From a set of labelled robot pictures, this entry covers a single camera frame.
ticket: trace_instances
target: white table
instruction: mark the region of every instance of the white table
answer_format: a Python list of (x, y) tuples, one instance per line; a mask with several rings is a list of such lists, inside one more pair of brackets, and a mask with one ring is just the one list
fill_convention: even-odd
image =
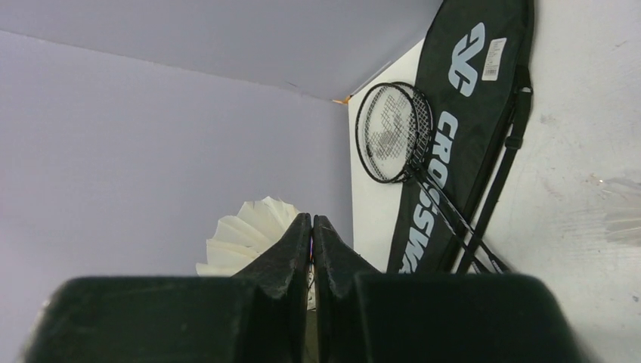
[[(607, 192), (641, 182), (641, 3), (540, 0), (536, 17), (534, 106), (485, 240), (553, 291), (595, 355), (641, 361), (641, 232), (606, 234), (616, 206), (638, 206), (627, 211), (641, 227), (641, 194), (626, 201)], [(422, 45), (348, 104), (354, 249), (382, 271), (401, 186), (377, 184), (362, 169), (355, 117), (372, 85), (413, 83)]]

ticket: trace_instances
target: white wall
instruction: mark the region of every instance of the white wall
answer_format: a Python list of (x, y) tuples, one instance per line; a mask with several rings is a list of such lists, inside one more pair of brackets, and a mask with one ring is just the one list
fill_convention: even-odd
[(346, 107), (0, 32), (0, 361), (79, 275), (193, 275), (281, 197), (351, 243)]
[(3, 0), (0, 29), (330, 99), (416, 44), (440, 4)]

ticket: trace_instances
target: bag strap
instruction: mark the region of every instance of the bag strap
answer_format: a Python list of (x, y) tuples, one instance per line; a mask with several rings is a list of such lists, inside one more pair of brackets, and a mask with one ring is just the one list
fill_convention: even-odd
[[(469, 250), (472, 253), (475, 253), (479, 245), (482, 243), (481, 238), (485, 234), (485, 231), (488, 229), (490, 224), (490, 218), (494, 212), (494, 208), (497, 206), (501, 192), (503, 191), (503, 186), (505, 186), (505, 181), (509, 174), (509, 170), (512, 168), (514, 159), (516, 158), (516, 152), (519, 151), (523, 145), (523, 135), (525, 134), (525, 128), (528, 126), (528, 120), (530, 118), (530, 112), (532, 109), (532, 82), (530, 79), (530, 70), (528, 69), (528, 64), (530, 63), (530, 52), (532, 46), (532, 36), (534, 32), (534, 1), (529, 0), (529, 9), (528, 9), (528, 31), (525, 34), (523, 43), (521, 45), (521, 50), (519, 52), (519, 59), (516, 63), (516, 72), (515, 72), (515, 90), (516, 93), (514, 101), (514, 112), (512, 114), (512, 131), (509, 136), (505, 139), (505, 153), (503, 154), (503, 159), (500, 162), (497, 175), (492, 182), (490, 191), (488, 192), (488, 197), (485, 199), (485, 205), (481, 211), (481, 215), (478, 218), (478, 222), (475, 227), (475, 234), (469, 241)], [(503, 263), (496, 256), (489, 256), (493, 260), (492, 265), (496, 268), (498, 265), (503, 271), (509, 271), (507, 265)], [(463, 258), (459, 263), (457, 268), (457, 274), (465, 274), (468, 272), (469, 267), (472, 263), (472, 259), (468, 254), (463, 254)]]

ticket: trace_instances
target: white logo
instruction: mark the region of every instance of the white logo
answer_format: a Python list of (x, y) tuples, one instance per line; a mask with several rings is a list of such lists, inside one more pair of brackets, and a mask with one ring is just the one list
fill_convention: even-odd
[(467, 62), (477, 55), (485, 45), (485, 25), (478, 23), (469, 35), (465, 35), (454, 46), (452, 51), (452, 65), (448, 74), (450, 83), (458, 89), (460, 94), (469, 97), (474, 92), (478, 73)]

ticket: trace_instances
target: gray wall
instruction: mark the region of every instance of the gray wall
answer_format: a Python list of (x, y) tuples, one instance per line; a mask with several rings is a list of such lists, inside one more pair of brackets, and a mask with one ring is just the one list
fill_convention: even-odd
[(440, 3), (3, 0), (0, 29), (330, 99), (421, 40)]
[(79, 275), (194, 275), (281, 197), (351, 242), (347, 107), (0, 32), (0, 361)]

